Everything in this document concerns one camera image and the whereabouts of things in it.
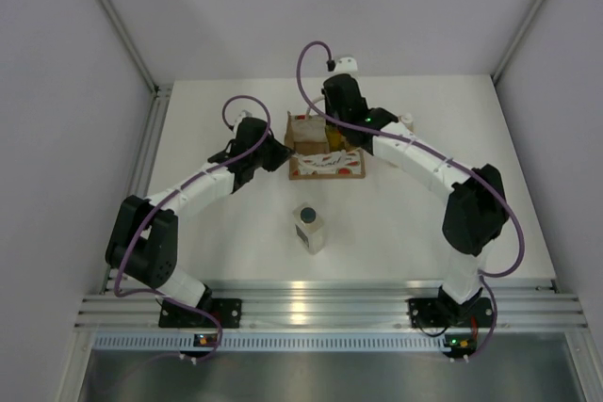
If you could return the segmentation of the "watermelon print canvas bag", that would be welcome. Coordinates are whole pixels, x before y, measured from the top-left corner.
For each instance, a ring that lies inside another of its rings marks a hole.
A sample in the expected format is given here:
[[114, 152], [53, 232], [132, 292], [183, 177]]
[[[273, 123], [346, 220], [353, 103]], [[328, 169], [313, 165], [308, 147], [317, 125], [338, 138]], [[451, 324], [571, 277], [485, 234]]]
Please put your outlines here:
[[347, 152], [331, 153], [324, 118], [308, 107], [304, 114], [287, 113], [285, 145], [295, 151], [289, 160], [291, 181], [363, 179], [366, 176], [364, 152], [350, 144]]

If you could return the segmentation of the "amber bottle white cap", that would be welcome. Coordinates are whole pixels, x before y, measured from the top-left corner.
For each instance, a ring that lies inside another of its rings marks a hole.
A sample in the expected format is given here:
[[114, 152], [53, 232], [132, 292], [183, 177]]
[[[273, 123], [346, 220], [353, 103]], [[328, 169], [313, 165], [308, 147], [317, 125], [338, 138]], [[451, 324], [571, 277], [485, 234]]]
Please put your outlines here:
[[409, 131], [415, 131], [414, 117], [410, 113], [400, 115], [399, 120]]

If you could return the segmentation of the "clear bottle dark cap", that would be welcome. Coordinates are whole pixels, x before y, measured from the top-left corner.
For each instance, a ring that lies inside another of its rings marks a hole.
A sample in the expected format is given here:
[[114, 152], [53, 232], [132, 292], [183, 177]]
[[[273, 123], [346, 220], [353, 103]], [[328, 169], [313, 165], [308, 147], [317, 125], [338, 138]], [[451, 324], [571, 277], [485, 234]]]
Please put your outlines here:
[[308, 203], [298, 206], [292, 213], [295, 232], [311, 255], [318, 254], [326, 242], [326, 226], [318, 211]]

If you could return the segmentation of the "yellow bottle red cap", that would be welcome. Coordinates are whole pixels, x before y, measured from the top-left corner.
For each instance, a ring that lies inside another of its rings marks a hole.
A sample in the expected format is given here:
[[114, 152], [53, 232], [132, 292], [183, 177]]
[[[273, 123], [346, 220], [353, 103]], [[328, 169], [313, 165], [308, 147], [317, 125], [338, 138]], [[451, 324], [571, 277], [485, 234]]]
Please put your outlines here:
[[331, 153], [347, 152], [349, 150], [348, 141], [335, 126], [327, 124], [325, 126], [325, 136]]

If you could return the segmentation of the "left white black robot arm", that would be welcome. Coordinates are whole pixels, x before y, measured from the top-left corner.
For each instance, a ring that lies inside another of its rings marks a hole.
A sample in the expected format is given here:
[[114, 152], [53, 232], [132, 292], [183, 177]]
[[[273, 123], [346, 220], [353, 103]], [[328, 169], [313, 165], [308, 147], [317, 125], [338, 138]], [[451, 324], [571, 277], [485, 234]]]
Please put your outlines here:
[[206, 324], [213, 313], [212, 290], [178, 264], [179, 227], [213, 202], [236, 193], [258, 169], [273, 172], [293, 154], [266, 121], [245, 117], [234, 127], [225, 149], [184, 181], [147, 198], [127, 197], [106, 249], [106, 263], [118, 271], [114, 295], [160, 296], [179, 307], [190, 325]]

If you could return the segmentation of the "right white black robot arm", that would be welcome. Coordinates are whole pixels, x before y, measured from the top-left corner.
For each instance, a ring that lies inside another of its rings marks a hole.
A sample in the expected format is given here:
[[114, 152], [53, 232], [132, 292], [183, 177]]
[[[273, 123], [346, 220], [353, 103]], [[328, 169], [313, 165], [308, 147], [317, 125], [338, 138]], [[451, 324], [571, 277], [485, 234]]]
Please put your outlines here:
[[463, 324], [481, 296], [483, 249], [498, 238], [508, 213], [475, 177], [429, 153], [394, 114], [368, 107], [351, 75], [328, 78], [321, 92], [329, 123], [350, 145], [401, 169], [445, 204], [442, 234], [451, 254], [434, 310], [450, 326]]

